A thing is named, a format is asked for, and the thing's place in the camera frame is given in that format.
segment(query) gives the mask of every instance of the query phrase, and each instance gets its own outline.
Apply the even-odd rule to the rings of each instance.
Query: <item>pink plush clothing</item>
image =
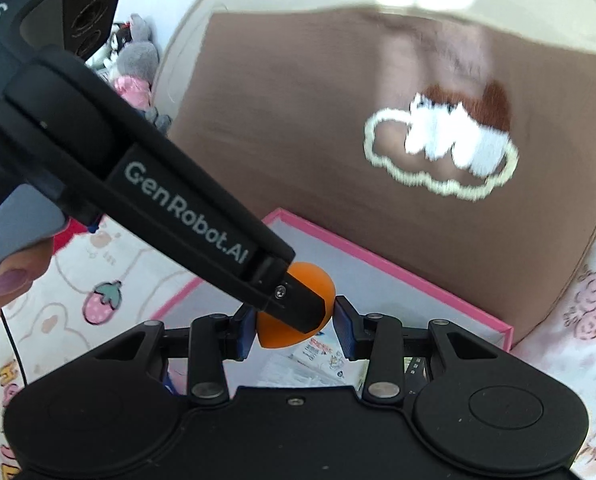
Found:
[[[151,87],[144,79],[123,75],[113,82],[113,87],[134,108],[148,110],[151,107]]]

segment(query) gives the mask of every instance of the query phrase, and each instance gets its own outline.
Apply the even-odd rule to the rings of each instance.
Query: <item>purple nail polish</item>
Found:
[[[29,277],[24,269],[11,269],[0,274],[0,296],[6,296],[23,286]]]

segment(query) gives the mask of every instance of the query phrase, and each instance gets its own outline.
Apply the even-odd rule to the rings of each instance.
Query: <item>silver rivet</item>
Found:
[[[284,285],[278,285],[275,288],[275,298],[277,300],[281,300],[282,298],[284,298],[287,294],[287,288]]]
[[[191,388],[191,393],[199,399],[215,399],[224,393],[224,388],[218,383],[198,383]]]
[[[369,393],[378,399],[391,399],[400,393],[398,384],[386,381],[369,385]]]

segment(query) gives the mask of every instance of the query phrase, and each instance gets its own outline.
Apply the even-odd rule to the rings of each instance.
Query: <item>brown fabric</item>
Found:
[[[510,124],[511,179],[462,200],[369,163],[367,119],[408,110],[417,92]],[[406,153],[404,124],[375,131],[375,153],[401,170],[484,182],[450,154]],[[259,217],[286,208],[513,324],[516,339],[596,231],[596,56],[479,25],[367,9],[217,14],[170,135]]]

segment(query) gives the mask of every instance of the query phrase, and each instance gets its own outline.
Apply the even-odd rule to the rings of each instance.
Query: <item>orange egg-shaped object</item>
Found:
[[[303,334],[264,312],[258,312],[256,330],[263,348],[284,348],[305,341],[322,330],[334,312],[335,286],[324,270],[314,264],[296,262],[289,266],[287,272],[325,301],[325,317],[313,332]]]

